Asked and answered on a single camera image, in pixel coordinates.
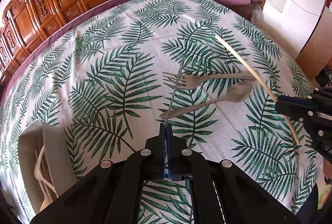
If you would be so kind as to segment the person's right hand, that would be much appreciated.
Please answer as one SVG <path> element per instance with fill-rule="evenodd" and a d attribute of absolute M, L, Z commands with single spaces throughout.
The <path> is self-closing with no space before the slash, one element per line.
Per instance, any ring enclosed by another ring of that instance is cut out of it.
<path fill-rule="evenodd" d="M 332 181 L 332 164 L 327 160 L 323 160 L 323 174 L 325 183 L 331 184 Z"/>

